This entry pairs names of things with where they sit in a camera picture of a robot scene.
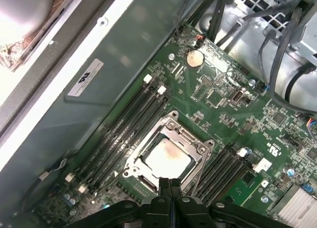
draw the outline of heatsink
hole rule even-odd
[[[285,224],[293,228],[317,227],[317,199],[293,185],[273,209]]]

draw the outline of black cable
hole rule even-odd
[[[216,39],[216,36],[218,34],[218,31],[221,27],[221,21],[224,14],[224,8],[226,6],[227,0],[218,0],[216,8],[213,13],[212,20],[209,25],[207,37],[211,40],[211,42],[214,42]]]
[[[266,38],[264,39],[264,41],[259,49],[259,53],[258,53],[258,64],[259,64],[259,68],[260,68],[263,82],[266,86],[268,86],[268,81],[266,79],[265,70],[263,67],[263,50],[264,50],[265,46],[269,43],[269,41],[274,39],[275,37],[276,37],[276,31],[270,30],[267,33]]]
[[[316,66],[312,63],[306,63],[303,66],[299,67],[297,69],[297,73],[294,75],[294,77],[291,79],[291,81],[288,83],[286,92],[285,92],[285,100],[287,102],[290,101],[292,89],[294,87],[294,84],[297,82],[297,80],[302,77],[304,74],[309,74],[316,70]]]
[[[181,9],[179,10],[179,14],[177,16],[177,19],[176,19],[176,36],[179,39],[192,39],[192,38],[195,38],[195,36],[181,36],[181,33],[179,31],[179,27],[180,27],[180,23],[181,23],[181,20],[182,20],[182,16],[183,16],[184,10],[186,9],[187,4],[189,3],[189,1],[190,0],[185,0],[184,1]]]
[[[281,66],[281,63],[283,60],[283,56],[286,52],[286,49],[287,49],[288,44],[292,38],[292,35],[295,32],[295,30],[296,30],[296,28],[301,20],[301,17],[302,17],[302,10],[299,7],[297,7],[292,13],[291,20],[289,21],[289,23],[286,27],[286,31],[285,31],[284,35],[282,36],[281,42],[280,42],[280,44],[277,48],[277,51],[276,51],[276,55],[275,55],[275,58],[274,58],[274,61],[272,64],[271,73],[270,73],[269,93],[270,93],[272,100],[275,103],[277,103],[278,105],[280,105],[286,109],[295,110],[295,111],[298,111],[298,112],[304,113],[304,114],[315,115],[315,114],[317,114],[317,112],[311,111],[311,110],[306,110],[306,109],[291,105],[288,102],[286,102],[285,100],[281,99],[275,93],[277,76],[278,76],[279,69],[280,69],[280,66]]]
[[[39,184],[46,179],[50,173],[52,171],[57,171],[62,169],[63,167],[65,167],[67,162],[67,158],[64,158],[61,161],[57,161],[56,163],[54,163],[52,165],[52,167],[50,167],[50,169],[48,171],[45,171],[44,173],[42,173],[32,184],[31,186],[27,189],[27,191],[25,192],[23,198],[22,198],[22,202],[21,202],[21,212],[25,213],[28,211],[29,207],[29,202],[30,202],[30,198],[32,197],[33,192],[35,191],[35,189],[39,186]]]
[[[277,7],[272,7],[267,10],[255,12],[248,16],[243,17],[242,20],[248,21],[248,20],[251,20],[252,18],[275,15],[284,11],[291,12],[293,8],[295,7],[296,3],[297,1],[291,1]],[[239,23],[234,24],[234,26],[229,30],[229,32],[217,43],[217,46],[218,47],[222,46],[227,40],[230,39],[231,36],[233,36],[240,29],[240,27],[241,27],[241,24]]]
[[[202,16],[205,14],[206,10],[215,0],[205,0],[192,14],[188,22],[195,27]]]
[[[29,200],[32,196],[32,193],[34,192],[34,190],[38,187],[38,185],[42,182],[42,180],[38,177],[33,183],[32,185],[28,188],[28,190],[25,192],[23,199],[22,199],[22,203],[21,203],[21,212],[25,213],[28,211],[28,204],[29,204]]]

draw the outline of motherboard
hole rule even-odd
[[[317,211],[310,118],[277,106],[194,28],[182,34],[191,37],[165,43],[35,208],[46,223],[141,204],[160,177],[180,178],[183,194],[206,206],[224,200],[294,227]]]

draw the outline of cpu socket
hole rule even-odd
[[[184,189],[197,176],[214,141],[201,142],[177,122],[178,111],[160,118],[127,159],[124,177],[157,191],[159,178],[180,178]]]

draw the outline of ram slot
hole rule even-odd
[[[155,121],[156,118],[159,116],[159,113],[163,110],[163,108],[165,107],[166,103],[168,102],[167,98],[164,98],[159,105],[155,104],[154,105],[154,112],[150,111],[149,112],[149,117],[145,117],[145,121],[142,125],[144,126],[140,126],[140,129],[138,131],[136,131],[133,139],[130,141],[130,143],[124,148],[123,151],[121,151],[119,153],[119,156],[111,163],[111,165],[106,168],[105,170],[102,171],[102,173],[100,175],[102,175],[102,177],[96,177],[96,181],[98,181],[97,186],[100,186],[101,184],[104,184],[107,180],[107,178],[109,177],[109,175],[111,175],[111,173],[113,172],[114,168],[117,166],[117,164],[124,158],[124,156],[126,155],[126,153],[132,148],[132,146],[139,140],[139,138],[144,134],[144,132],[147,131],[147,128],[149,126],[151,126],[151,122]]]
[[[204,205],[221,198],[247,170],[245,162],[227,150],[222,150],[203,172],[197,194]]]
[[[214,170],[212,170],[208,175],[204,186],[201,187],[197,195],[199,197],[207,196],[207,193],[209,193],[217,185],[217,181],[222,177],[226,177],[228,172],[231,172],[232,167],[234,167],[234,161],[232,158],[230,156],[225,157],[219,167],[214,168]]]
[[[87,173],[87,171],[93,168],[92,165],[95,164],[94,162],[98,158],[102,157],[105,149],[108,148],[107,142],[123,132],[127,124],[130,122],[130,117],[139,111],[140,105],[149,98],[152,92],[153,87],[149,85],[149,87],[141,88],[141,90],[135,94],[133,99],[130,100],[128,105],[125,107],[124,111],[113,123],[111,123],[109,129],[103,134],[95,146],[95,149],[93,149],[93,152],[85,159],[81,166],[79,175],[85,172]]]
[[[236,161],[235,165],[228,171],[229,175],[220,178],[215,183],[217,184],[212,190],[208,192],[208,195],[203,198],[204,205],[210,205],[212,201],[221,198],[225,192],[231,188],[231,186],[237,181],[237,179],[242,177],[243,172],[247,169],[241,164],[241,162]]]
[[[105,150],[107,153],[104,156],[99,157],[99,159],[92,164],[94,170],[89,174],[91,179],[94,179],[100,170],[102,170],[104,166],[108,164],[109,160],[118,152],[121,146],[126,143],[126,140],[131,136],[133,131],[142,126],[140,125],[140,118],[142,118],[148,112],[149,108],[151,108],[155,101],[156,97],[155,95],[152,95],[138,111],[138,113],[133,117],[131,124],[125,128],[123,134],[121,134],[120,137],[114,137],[109,143],[107,143],[108,149]]]
[[[205,184],[208,183],[209,177],[213,176],[213,174],[216,172],[214,168],[221,166],[221,164],[223,163],[223,160],[227,158],[228,156],[229,155],[227,151],[225,150],[221,151],[220,154],[205,169],[197,187],[197,191],[199,195],[201,194],[200,191],[202,191],[203,188],[205,187]],[[190,195],[192,193],[192,190],[193,190],[193,187],[187,192],[187,195]]]

